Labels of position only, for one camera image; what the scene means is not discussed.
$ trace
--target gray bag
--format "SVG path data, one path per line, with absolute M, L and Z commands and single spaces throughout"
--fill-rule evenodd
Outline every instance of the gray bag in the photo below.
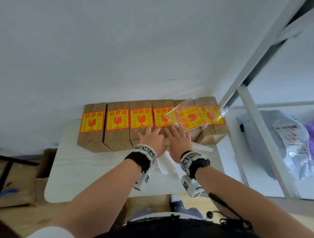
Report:
M 260 113 L 279 148 L 289 173 L 294 179 L 314 176 L 314 161 L 309 153 L 309 133 L 306 128 L 293 116 L 284 114 L 279 110 L 260 111 Z M 266 171 L 268 176 L 276 180 L 251 118 L 245 114 L 237 117 L 237 120 L 240 124 L 243 124 L 254 159 Z

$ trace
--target left hand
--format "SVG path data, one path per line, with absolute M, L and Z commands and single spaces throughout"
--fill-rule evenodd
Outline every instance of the left hand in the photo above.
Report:
M 142 135 L 141 132 L 138 133 L 138 136 L 140 138 L 139 143 L 152 147 L 157 153 L 157 158 L 162 156 L 167 149 L 167 147 L 162 146 L 162 140 L 164 138 L 164 135 L 158 135 L 160 130 L 161 127 L 157 127 L 152 132 L 152 127 L 147 127 L 145 135 Z

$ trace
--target right hand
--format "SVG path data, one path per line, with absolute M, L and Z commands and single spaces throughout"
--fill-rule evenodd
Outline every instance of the right hand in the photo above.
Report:
M 182 128 L 178 132 L 173 124 L 170 127 L 174 136 L 171 135 L 167 128 L 165 129 L 167 137 L 170 140 L 170 156 L 176 163 L 180 163 L 181 155 L 184 152 L 188 150 L 193 151 L 191 136 L 188 132 L 184 132 Z

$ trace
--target table surface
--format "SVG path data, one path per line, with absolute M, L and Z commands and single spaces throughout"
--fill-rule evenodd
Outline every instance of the table surface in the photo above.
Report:
M 130 150 L 92 153 L 76 144 L 81 120 L 66 127 L 45 189 L 45 199 L 51 203 L 69 202 L 88 185 L 117 166 Z M 216 145 L 213 152 L 198 151 L 209 158 L 211 165 L 224 172 Z M 163 174 L 157 168 L 144 191 L 132 189 L 129 197 L 186 192 L 177 173 Z

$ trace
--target white wall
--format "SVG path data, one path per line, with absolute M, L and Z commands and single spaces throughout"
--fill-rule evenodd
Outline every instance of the white wall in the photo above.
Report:
M 314 23 L 289 38 L 248 88 L 258 105 L 314 101 Z M 238 98 L 232 106 L 241 105 Z
M 287 2 L 1 1 L 0 149 L 53 148 L 88 103 L 210 95 Z

